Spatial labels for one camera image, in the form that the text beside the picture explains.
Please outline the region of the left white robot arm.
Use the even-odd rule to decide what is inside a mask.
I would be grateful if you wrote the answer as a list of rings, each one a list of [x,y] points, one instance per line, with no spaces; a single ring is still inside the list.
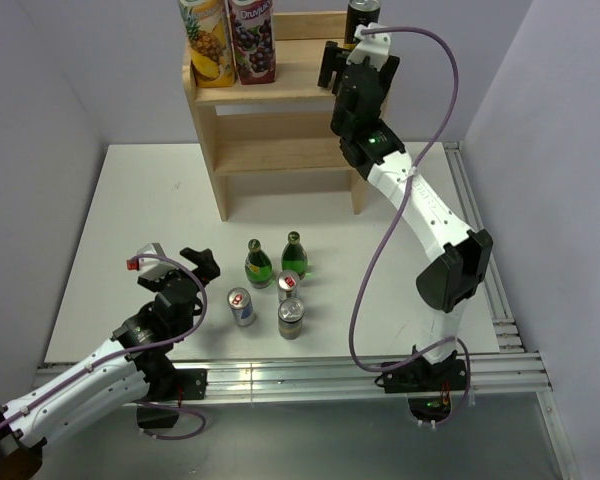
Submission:
[[[184,248],[188,269],[152,243],[126,262],[152,301],[125,320],[86,358],[41,387],[0,403],[0,479],[30,479],[52,442],[129,402],[163,399],[175,386],[168,358],[202,324],[206,286],[221,274],[209,249]]]

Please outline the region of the pineapple juice carton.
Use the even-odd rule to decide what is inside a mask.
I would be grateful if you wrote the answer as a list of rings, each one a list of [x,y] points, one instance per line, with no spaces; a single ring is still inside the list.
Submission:
[[[236,73],[225,2],[181,0],[178,7],[197,86],[233,86]]]

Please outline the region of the black yellow tonic can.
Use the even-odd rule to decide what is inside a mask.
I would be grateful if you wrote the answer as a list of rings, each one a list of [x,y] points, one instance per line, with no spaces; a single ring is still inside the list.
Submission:
[[[352,50],[359,40],[355,37],[359,25],[377,23],[381,10],[379,0],[350,0],[347,6],[344,47]]]
[[[278,330],[282,338],[294,340],[302,332],[305,308],[298,298],[287,298],[278,307]]]

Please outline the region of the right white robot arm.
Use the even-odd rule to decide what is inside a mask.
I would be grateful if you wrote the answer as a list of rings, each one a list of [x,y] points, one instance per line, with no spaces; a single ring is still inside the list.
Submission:
[[[418,359],[412,368],[415,383],[432,390],[446,379],[446,364],[456,355],[461,319],[485,279],[493,239],[486,230],[474,231],[444,203],[382,120],[399,66],[388,41],[388,36],[367,38],[352,50],[327,42],[317,84],[335,96],[330,127],[344,159],[395,207],[429,260],[415,280],[429,312],[411,357]]]

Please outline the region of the wooden three-tier shelf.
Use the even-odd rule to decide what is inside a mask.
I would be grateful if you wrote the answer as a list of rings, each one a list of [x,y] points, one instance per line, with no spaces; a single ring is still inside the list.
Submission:
[[[274,16],[277,78],[271,84],[200,88],[192,55],[183,56],[182,82],[221,220],[230,215],[229,180],[261,173],[346,171],[317,85],[327,41],[343,37],[343,11],[289,12]]]

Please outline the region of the grape juice carton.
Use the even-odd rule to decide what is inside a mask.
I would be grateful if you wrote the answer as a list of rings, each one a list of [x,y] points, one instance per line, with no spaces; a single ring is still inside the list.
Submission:
[[[270,84],[276,80],[273,2],[228,1],[232,47],[242,85]]]

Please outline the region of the right green glass bottle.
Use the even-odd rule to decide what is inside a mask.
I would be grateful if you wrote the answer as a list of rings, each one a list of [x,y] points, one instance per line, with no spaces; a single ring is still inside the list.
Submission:
[[[281,256],[281,266],[283,270],[294,271],[300,280],[302,280],[308,270],[308,255],[301,244],[300,234],[297,231],[291,231],[287,236],[287,244],[283,249]]]

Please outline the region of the black yellow tonic can front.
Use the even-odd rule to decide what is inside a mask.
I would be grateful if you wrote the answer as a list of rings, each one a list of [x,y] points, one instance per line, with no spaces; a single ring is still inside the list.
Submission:
[[[278,330],[282,338],[294,340],[302,332],[305,308],[298,298],[287,298],[278,307]]]

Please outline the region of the silver blue energy can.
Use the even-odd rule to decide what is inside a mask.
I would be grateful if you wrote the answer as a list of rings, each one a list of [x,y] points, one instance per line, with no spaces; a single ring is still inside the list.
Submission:
[[[241,287],[231,289],[227,295],[227,303],[237,326],[247,327],[254,322],[252,299],[246,289]]]

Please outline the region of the aluminium rail frame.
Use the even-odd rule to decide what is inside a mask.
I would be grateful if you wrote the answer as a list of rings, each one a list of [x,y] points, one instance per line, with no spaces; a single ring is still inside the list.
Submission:
[[[496,379],[504,386],[541,386],[543,417],[561,476],[580,472],[555,410],[543,364],[525,370],[520,338],[500,337],[511,318],[489,271],[462,323],[430,310],[415,288],[427,260],[415,234],[399,226],[381,259],[358,314],[352,304],[367,256],[389,224],[394,207],[372,188],[363,191],[363,211],[353,214],[346,182],[353,172],[249,173],[230,181],[237,196],[227,221],[217,212],[202,153],[196,145],[113,145],[106,154],[85,228],[69,276],[45,363],[46,378],[82,356],[116,323],[119,313],[142,295],[129,285],[117,261],[137,245],[159,240],[176,249],[210,246],[221,265],[211,285],[202,328],[178,344],[182,362],[236,361],[248,368],[277,362],[307,367],[321,360],[342,363],[345,375],[383,391],[414,367],[413,351],[434,363],[468,348],[474,366],[499,359]],[[302,336],[281,338],[269,307],[273,291],[257,293],[259,323],[252,337],[229,323],[225,294],[246,281],[246,242],[260,239],[279,258],[286,234],[297,230],[309,251],[309,272],[300,294],[309,308]]]

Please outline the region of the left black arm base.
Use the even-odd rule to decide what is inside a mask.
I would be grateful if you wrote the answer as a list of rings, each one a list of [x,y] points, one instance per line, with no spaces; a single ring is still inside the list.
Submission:
[[[173,410],[138,406],[137,425],[147,435],[156,435],[166,440],[163,430],[173,428],[184,416],[179,409],[184,400],[202,400],[208,385],[208,370],[205,368],[177,369],[167,355],[158,350],[147,350],[134,355],[138,370],[144,374],[148,392],[141,398],[144,402],[158,403],[175,401]]]

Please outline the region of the left green glass bottle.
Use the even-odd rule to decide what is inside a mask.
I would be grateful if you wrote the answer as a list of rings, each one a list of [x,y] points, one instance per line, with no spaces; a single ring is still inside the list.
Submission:
[[[245,274],[254,288],[269,286],[273,277],[273,267],[269,256],[262,250],[258,239],[248,242],[248,254],[245,259]]]

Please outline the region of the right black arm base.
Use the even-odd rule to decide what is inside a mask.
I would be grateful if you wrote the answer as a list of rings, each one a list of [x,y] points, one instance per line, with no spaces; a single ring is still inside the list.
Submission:
[[[395,368],[396,362],[384,362],[390,368],[380,373],[374,384],[385,394],[405,394],[409,412],[418,427],[436,430],[453,419],[469,403],[471,363],[453,351],[442,362],[431,364],[420,357]]]

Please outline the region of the green glass bottle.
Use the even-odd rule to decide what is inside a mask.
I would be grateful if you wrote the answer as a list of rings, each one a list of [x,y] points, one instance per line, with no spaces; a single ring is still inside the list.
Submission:
[[[269,256],[262,250],[258,239],[248,242],[248,254],[245,259],[245,274],[254,288],[269,286],[273,277],[273,267]]]
[[[291,231],[287,236],[287,244],[283,249],[281,256],[281,266],[283,270],[294,271],[300,280],[302,280],[308,270],[308,255],[301,244],[300,234],[297,231]]]

